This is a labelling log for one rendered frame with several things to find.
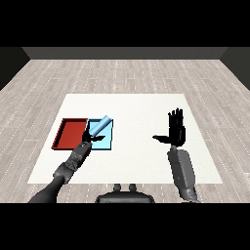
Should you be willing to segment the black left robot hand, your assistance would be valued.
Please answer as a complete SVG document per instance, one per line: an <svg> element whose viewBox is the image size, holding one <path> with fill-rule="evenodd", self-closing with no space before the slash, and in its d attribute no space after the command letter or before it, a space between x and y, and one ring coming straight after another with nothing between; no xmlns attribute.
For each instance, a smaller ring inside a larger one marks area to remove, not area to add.
<svg viewBox="0 0 250 250"><path fill-rule="evenodd" d="M98 142L98 141L101 141L102 139L104 138L104 136L96 136L96 137L92 137L90 134L89 134L89 131L88 130L85 130L82 134L82 141L83 142Z"/></svg>

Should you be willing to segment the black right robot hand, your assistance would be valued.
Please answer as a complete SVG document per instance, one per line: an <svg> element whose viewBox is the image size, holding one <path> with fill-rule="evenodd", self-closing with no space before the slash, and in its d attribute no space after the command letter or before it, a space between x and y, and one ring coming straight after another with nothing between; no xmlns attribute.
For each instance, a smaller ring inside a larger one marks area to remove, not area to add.
<svg viewBox="0 0 250 250"><path fill-rule="evenodd" d="M176 108L168 113L169 117L169 135L157 136L153 138L163 144L171 146L183 146L186 142L186 127L184 126L183 110Z"/></svg>

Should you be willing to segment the light blue can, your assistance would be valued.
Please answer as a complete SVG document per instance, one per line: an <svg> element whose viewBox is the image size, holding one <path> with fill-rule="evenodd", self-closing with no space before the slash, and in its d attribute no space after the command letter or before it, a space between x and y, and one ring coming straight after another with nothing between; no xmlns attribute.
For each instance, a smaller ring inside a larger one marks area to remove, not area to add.
<svg viewBox="0 0 250 250"><path fill-rule="evenodd" d="M98 133L101 132L110 122L111 119L106 115L93 128L89 130L89 134L92 137L96 137Z"/></svg>

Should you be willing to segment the light blue shallow open box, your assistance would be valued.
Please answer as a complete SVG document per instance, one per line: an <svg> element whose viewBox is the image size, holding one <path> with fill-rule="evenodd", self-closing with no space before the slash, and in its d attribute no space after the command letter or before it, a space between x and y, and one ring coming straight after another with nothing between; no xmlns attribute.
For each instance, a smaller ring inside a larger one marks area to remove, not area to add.
<svg viewBox="0 0 250 250"><path fill-rule="evenodd" d="M93 128L101 119L97 118L89 118L87 122L87 127L89 130ZM112 143L112 127L113 127L113 120L101 131L98 133L97 136L104 136L101 141L98 142L91 142L92 143L92 150L111 150L111 143Z"/></svg>

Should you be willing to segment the red shallow open box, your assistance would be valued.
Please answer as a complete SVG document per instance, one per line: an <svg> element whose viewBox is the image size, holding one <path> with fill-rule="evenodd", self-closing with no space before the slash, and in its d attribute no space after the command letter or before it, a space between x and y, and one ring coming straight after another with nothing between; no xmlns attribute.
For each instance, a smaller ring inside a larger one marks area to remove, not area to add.
<svg viewBox="0 0 250 250"><path fill-rule="evenodd" d="M51 146L53 150L74 150L82 142L87 118L64 118Z"/></svg>

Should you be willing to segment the dark grey robot body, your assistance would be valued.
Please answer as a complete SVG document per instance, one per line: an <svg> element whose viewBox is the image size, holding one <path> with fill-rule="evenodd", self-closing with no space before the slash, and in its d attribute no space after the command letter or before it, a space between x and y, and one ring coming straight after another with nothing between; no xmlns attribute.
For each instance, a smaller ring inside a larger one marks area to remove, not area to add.
<svg viewBox="0 0 250 250"><path fill-rule="evenodd" d="M130 184L128 191L122 191L121 185L115 184L113 191L99 195L96 203L154 203L154 199L149 194L138 192L135 184Z"/></svg>

